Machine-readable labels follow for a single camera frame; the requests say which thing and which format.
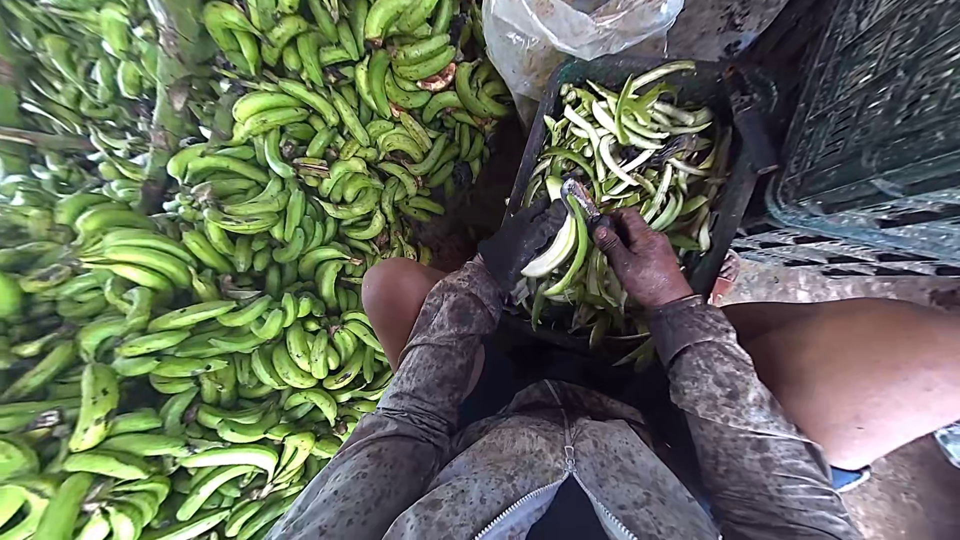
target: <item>blue shoe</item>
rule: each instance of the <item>blue shoe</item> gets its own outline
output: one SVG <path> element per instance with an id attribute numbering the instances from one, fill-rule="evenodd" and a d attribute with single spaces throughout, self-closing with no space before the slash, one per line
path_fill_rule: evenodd
<path id="1" fill-rule="evenodd" d="M 836 490 L 837 493 L 847 493 L 854 489 L 854 487 L 870 479 L 870 465 L 858 471 L 848 471 L 846 469 L 830 467 L 830 475 L 832 476 L 833 489 Z"/>

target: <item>bare leg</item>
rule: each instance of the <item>bare leg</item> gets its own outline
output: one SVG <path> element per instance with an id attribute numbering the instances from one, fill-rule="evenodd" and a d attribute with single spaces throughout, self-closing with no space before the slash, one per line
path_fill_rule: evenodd
<path id="1" fill-rule="evenodd" d="M 444 276 L 446 272 L 409 258 L 381 260 L 364 276 L 363 308 L 394 372 L 400 367 L 400 352 L 410 339 L 426 295 Z M 468 394 L 483 371 L 482 346 L 477 356 Z"/>
<path id="2" fill-rule="evenodd" d="M 960 418 L 960 317 L 875 298 L 723 310 L 831 465 L 859 469 Z"/>

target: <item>dirty hand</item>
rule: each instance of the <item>dirty hand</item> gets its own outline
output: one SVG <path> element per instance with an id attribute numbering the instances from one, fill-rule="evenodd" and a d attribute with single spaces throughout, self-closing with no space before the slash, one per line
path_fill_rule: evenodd
<path id="1" fill-rule="evenodd" d="M 541 198 L 507 218 L 499 231 L 480 242 L 480 257 L 501 289 L 509 292 L 514 288 L 520 270 L 560 230 L 565 219 L 563 202 L 554 201 L 551 205 L 549 199 Z"/>
<path id="2" fill-rule="evenodd" d="M 597 227 L 593 241 L 631 298 L 652 308 L 693 294 L 666 234 L 651 230 L 636 209 L 616 210 L 611 218 L 615 230 Z"/>

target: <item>white plastic bag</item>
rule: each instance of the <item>white plastic bag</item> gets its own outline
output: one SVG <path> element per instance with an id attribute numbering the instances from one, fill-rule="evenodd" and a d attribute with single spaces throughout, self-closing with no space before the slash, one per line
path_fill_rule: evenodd
<path id="1" fill-rule="evenodd" d="M 484 0 L 483 35 L 529 125 L 523 98 L 539 101 L 567 54 L 593 60 L 663 35 L 683 7 L 684 0 Z"/>

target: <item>gray jacket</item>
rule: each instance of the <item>gray jacket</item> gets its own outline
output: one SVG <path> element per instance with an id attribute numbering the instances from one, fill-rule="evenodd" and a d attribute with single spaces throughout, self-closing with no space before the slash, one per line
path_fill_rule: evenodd
<path id="1" fill-rule="evenodd" d="M 699 297 L 654 311 L 650 329 L 716 525 L 657 457 L 640 413 L 585 388 L 533 384 L 458 432 L 474 353 L 501 302 L 474 262 L 434 286 L 379 407 L 268 538 L 522 538 L 570 476 L 610 538 L 860 538 L 816 445 Z"/>

